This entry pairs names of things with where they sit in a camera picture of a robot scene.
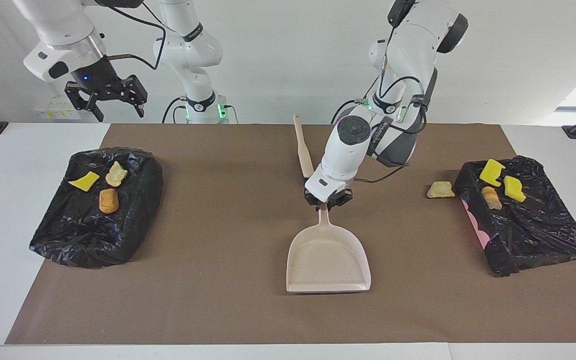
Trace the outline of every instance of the brown table cover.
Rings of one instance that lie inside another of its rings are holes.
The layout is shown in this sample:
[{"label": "brown table cover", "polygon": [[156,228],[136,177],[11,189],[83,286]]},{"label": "brown table cover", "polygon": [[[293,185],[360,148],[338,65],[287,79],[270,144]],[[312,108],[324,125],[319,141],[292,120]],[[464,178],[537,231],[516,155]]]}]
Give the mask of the brown table cover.
[{"label": "brown table cover", "polygon": [[[304,126],[315,166],[329,134]],[[576,262],[493,277],[461,202],[425,197],[464,162],[513,157],[499,126],[431,124],[412,166],[352,185],[331,221],[370,263],[354,294],[286,292],[290,243],[317,221],[292,125],[113,124],[102,146],[162,164],[153,226],[127,264],[46,260],[7,344],[576,342]],[[366,159],[358,175],[388,171]]]}]

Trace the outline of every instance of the beige dustpan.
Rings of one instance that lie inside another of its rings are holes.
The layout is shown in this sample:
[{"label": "beige dustpan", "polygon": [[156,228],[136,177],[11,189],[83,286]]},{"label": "beige dustpan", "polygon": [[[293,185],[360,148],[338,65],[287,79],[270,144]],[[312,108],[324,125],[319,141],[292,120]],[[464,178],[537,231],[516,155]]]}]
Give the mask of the beige dustpan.
[{"label": "beige dustpan", "polygon": [[[294,116],[299,162],[304,178],[313,175],[313,163],[304,142],[299,115]],[[359,239],[332,225],[326,204],[319,223],[302,230],[290,244],[286,290],[293,293],[362,292],[370,289],[368,259]]]}]

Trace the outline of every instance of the yellow sponge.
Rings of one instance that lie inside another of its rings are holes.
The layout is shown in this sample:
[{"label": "yellow sponge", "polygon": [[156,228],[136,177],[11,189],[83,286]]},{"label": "yellow sponge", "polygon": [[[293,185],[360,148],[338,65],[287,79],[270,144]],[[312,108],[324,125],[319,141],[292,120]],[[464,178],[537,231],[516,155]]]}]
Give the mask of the yellow sponge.
[{"label": "yellow sponge", "polygon": [[523,203],[526,195],[522,192],[522,182],[516,177],[506,176],[503,178],[505,196]]},{"label": "yellow sponge", "polygon": [[500,187],[501,182],[498,182],[497,178],[501,176],[501,169],[505,168],[506,167],[500,164],[500,162],[489,159],[488,162],[486,162],[486,166],[484,166],[484,170],[479,174],[479,178],[494,187]]},{"label": "yellow sponge", "polygon": [[94,173],[93,171],[89,171],[84,177],[78,180],[69,181],[68,184],[87,192],[98,179],[98,174]]}]

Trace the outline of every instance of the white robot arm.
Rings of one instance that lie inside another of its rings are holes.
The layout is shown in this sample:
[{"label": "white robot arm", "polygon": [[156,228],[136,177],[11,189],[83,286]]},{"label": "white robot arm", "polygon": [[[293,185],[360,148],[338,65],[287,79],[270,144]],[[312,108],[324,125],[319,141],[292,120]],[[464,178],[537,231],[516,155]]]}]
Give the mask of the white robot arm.
[{"label": "white robot arm", "polygon": [[[388,41],[370,48],[381,71],[368,105],[341,112],[321,163],[306,182],[306,191],[327,203],[342,194],[357,174],[364,156],[387,167],[409,164],[437,80],[437,53],[449,53],[463,38],[468,20],[446,0],[396,0],[388,22]],[[402,105],[407,86],[414,95]]]},{"label": "white robot arm", "polygon": [[[144,117],[148,93],[135,75],[120,79],[110,60],[102,37],[84,13],[93,0],[13,0],[21,14],[34,26],[39,44],[23,64],[44,82],[70,73],[76,82],[66,84],[66,95],[77,110],[92,112],[97,120],[104,116],[97,101],[120,100],[133,105]],[[135,8],[144,0],[99,0],[110,7]],[[80,92],[87,94],[84,100]]]},{"label": "white robot arm", "polygon": [[[216,66],[222,61],[222,45],[199,22],[193,0],[160,0],[159,6],[167,27],[176,32],[166,39],[162,61],[181,80],[188,102],[189,122],[219,123],[224,117],[219,95],[202,68]],[[153,46],[155,54],[159,49],[157,41]]]},{"label": "white robot arm", "polygon": [[[129,103],[140,117],[144,117],[144,103],[148,99],[146,89],[135,75],[120,79],[110,63],[110,60],[127,59],[134,55],[108,57],[102,42],[103,36],[100,36],[84,13],[84,7],[91,5],[101,5],[121,12],[117,9],[134,9],[142,5],[144,0],[13,2],[39,36],[39,44],[23,60],[31,73],[45,82],[52,82],[70,73],[76,82],[69,81],[66,84],[66,95],[77,110],[90,111],[99,121],[103,120],[103,114],[96,102],[105,100]],[[208,74],[201,68],[221,62],[224,56],[221,44],[204,30],[192,0],[160,0],[159,4],[166,27],[176,34],[158,39],[154,45],[155,55],[161,52],[161,60],[179,76],[186,92],[190,121],[219,123],[225,113],[219,107],[219,96],[213,90]],[[148,65],[157,69],[158,63]],[[87,94],[88,98],[84,100],[80,92]]]}]

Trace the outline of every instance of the black trash bag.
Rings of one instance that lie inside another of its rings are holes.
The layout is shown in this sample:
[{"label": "black trash bag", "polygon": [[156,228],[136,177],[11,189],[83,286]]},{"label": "black trash bag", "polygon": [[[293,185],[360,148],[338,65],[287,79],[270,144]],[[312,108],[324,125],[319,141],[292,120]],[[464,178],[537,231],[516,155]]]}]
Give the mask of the black trash bag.
[{"label": "black trash bag", "polygon": [[[117,161],[128,171],[119,187],[119,209],[99,210],[99,192]],[[89,171],[100,178],[88,192],[69,184]],[[130,260],[146,237],[162,198],[162,166],[150,152],[100,148],[75,153],[57,193],[30,241],[30,250],[69,267],[101,268]]]},{"label": "black trash bag", "polygon": [[505,169],[498,180],[505,176],[521,180],[524,202],[506,196],[502,184],[495,189],[503,208],[489,209],[482,189],[490,185],[479,178],[486,161],[466,162],[455,182],[455,191],[466,203],[476,226],[489,237],[484,253],[490,269],[499,276],[509,276],[576,260],[576,222],[542,164],[523,156],[499,162]]}]

